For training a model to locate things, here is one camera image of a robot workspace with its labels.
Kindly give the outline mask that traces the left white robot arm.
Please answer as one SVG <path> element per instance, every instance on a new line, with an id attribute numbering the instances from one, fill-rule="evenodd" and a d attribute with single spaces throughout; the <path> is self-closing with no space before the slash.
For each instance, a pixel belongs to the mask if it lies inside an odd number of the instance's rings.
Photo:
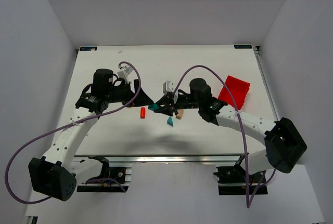
<path id="1" fill-rule="evenodd" d="M 129 64 L 119 65 L 114 74 L 109 69 L 97 69 L 93 82 L 87 85 L 75 104 L 70 123 L 61 131 L 41 158 L 28 165 L 33 190 L 49 197 L 67 201 L 77 185 L 110 178 L 109 161 L 93 155 L 73 164 L 73 158 L 90 129 L 112 103 L 123 107 L 141 107 L 153 101 L 141 90 L 141 80 L 129 82 L 128 75 L 136 71 Z"/>

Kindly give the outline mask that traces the red plastic bin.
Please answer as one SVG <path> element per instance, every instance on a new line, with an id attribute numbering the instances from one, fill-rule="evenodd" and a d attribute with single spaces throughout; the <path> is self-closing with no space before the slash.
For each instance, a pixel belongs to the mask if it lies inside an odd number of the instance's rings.
<path id="1" fill-rule="evenodd" d="M 237 104 L 237 109 L 240 110 L 245 103 L 247 93 L 250 89 L 250 83 L 228 75 L 225 81 L 225 85 L 228 87 L 229 91 L 234 97 L 234 100 Z M 225 86 L 223 86 L 221 89 L 218 100 L 224 101 L 233 107 L 235 106 Z"/>

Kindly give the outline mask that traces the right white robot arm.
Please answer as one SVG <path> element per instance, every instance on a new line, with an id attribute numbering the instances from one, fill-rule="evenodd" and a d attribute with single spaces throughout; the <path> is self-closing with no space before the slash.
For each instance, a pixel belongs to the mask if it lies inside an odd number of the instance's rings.
<path id="1" fill-rule="evenodd" d="M 287 174 L 307 150 L 306 143 L 290 119 L 283 117 L 273 121 L 246 112 L 237 113 L 233 106 L 212 96 L 210 86 L 202 78 L 191 80 L 189 88 L 189 93 L 175 90 L 175 85 L 166 81 L 163 84 L 164 95 L 157 101 L 155 112 L 174 116 L 181 109 L 198 109 L 204 121 L 244 133 L 265 146 L 264 150 L 243 154 L 234 166 L 235 171 L 253 175 L 276 169 Z"/>

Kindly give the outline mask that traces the teal rectangular block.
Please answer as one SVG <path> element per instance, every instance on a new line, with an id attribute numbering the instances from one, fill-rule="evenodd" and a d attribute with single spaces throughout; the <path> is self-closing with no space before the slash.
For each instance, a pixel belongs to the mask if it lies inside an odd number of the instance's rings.
<path id="1" fill-rule="evenodd" d="M 156 103 L 154 103 L 154 104 L 149 105 L 148 109 L 151 111 L 155 111 L 155 110 L 159 109 L 159 106 Z"/>

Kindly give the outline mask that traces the natural wood block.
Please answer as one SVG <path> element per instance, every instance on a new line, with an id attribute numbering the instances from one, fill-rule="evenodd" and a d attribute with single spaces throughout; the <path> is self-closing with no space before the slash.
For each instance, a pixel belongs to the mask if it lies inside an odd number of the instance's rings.
<path id="1" fill-rule="evenodd" d="M 180 119 L 182 118 L 183 114 L 184 114 L 184 110 L 183 110 L 183 109 L 179 109 L 179 110 L 177 111 L 176 118 L 177 118 L 178 120 L 180 120 Z"/>

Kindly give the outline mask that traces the red cylinder block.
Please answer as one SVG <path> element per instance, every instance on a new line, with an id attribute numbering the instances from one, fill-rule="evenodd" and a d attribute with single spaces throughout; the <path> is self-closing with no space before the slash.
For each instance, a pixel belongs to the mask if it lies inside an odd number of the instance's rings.
<path id="1" fill-rule="evenodd" d="M 146 117 L 146 108 L 141 107 L 141 109 L 140 109 L 140 118 L 144 119 L 145 117 Z"/>

